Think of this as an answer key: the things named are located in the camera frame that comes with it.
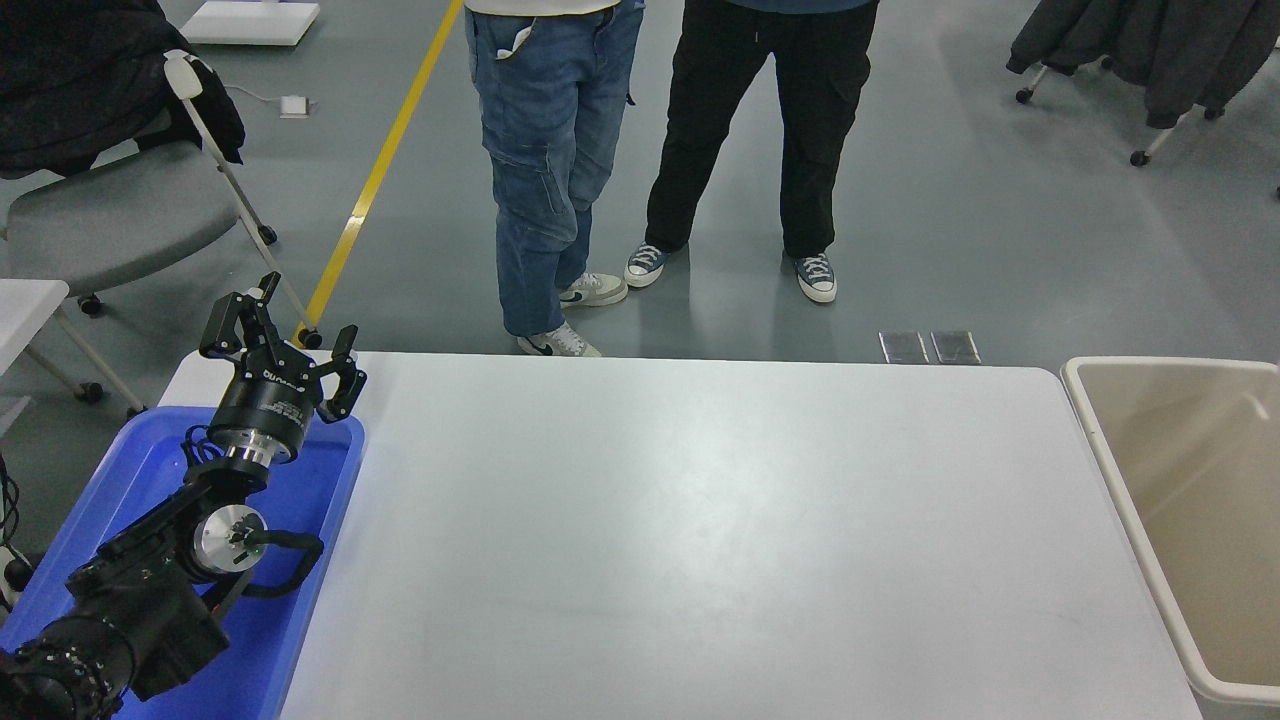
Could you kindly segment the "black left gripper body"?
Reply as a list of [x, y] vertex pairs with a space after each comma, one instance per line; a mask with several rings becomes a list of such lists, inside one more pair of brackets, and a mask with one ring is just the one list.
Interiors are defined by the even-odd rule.
[[273, 462], [294, 461], [320, 398], [314, 357], [241, 352], [233, 365], [207, 437], [227, 451], [251, 448]]

